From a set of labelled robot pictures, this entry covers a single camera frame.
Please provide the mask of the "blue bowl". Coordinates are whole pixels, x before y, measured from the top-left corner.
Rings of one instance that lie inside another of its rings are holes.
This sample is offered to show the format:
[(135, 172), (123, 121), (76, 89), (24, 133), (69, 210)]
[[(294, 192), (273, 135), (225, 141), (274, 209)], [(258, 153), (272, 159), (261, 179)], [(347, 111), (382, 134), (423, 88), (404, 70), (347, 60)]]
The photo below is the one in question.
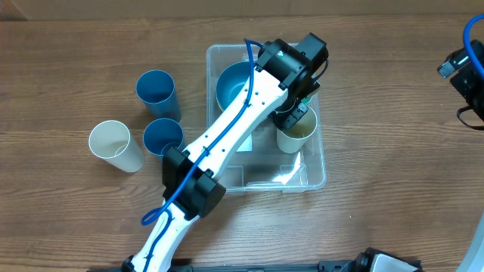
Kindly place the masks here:
[(224, 111), (237, 97), (250, 76), (250, 63), (242, 61), (228, 66), (216, 83), (216, 100)]

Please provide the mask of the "tall beige cup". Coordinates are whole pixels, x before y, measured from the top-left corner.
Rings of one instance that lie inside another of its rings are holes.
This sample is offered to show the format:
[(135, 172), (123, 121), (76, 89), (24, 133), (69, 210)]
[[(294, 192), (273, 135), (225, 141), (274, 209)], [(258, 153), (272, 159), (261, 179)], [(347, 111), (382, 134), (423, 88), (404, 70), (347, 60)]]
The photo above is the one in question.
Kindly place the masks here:
[(88, 138), (90, 151), (118, 169), (133, 173), (145, 163), (145, 156), (129, 128), (117, 120), (96, 125)]
[(284, 153), (295, 153), (302, 148), (306, 141), (315, 133), (318, 118), (310, 107), (308, 112), (291, 128), (286, 131), (277, 130), (277, 145)]

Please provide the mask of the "tall dark blue cup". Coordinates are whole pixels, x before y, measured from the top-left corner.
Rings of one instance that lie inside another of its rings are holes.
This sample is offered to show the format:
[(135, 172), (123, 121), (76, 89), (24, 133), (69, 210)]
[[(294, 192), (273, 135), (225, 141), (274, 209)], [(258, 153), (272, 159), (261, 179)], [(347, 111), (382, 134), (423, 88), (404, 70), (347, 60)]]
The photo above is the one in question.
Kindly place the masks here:
[(136, 94), (156, 119), (181, 121), (175, 81), (167, 72), (150, 70), (141, 75), (136, 83)]
[(161, 160), (171, 147), (185, 148), (182, 127), (173, 119), (161, 118), (152, 121), (144, 130), (143, 143), (146, 149)]

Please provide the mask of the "small mint green cup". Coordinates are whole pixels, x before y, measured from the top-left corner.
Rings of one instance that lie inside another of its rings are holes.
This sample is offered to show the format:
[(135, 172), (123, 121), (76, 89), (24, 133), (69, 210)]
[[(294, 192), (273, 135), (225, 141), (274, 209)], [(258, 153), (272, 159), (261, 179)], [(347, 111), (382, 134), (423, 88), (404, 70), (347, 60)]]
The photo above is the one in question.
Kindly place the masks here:
[(301, 102), (305, 105), (309, 105), (312, 100), (312, 97), (305, 97), (301, 100)]

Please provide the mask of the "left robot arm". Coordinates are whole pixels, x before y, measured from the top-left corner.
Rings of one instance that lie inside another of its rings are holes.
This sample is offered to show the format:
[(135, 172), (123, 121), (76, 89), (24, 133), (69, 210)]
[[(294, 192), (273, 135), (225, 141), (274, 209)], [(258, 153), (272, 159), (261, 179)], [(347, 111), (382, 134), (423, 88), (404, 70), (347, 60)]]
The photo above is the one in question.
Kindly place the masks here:
[(265, 42), (249, 56), (248, 80), (221, 116), (186, 148), (171, 147), (163, 156), (163, 204), (141, 219), (154, 228), (141, 251), (123, 262), (123, 271), (170, 268), (191, 225), (225, 195), (218, 180), (229, 159), (265, 119), (281, 131), (300, 122), (309, 110), (302, 100), (319, 88), (328, 57), (326, 42), (313, 33), (296, 46)]

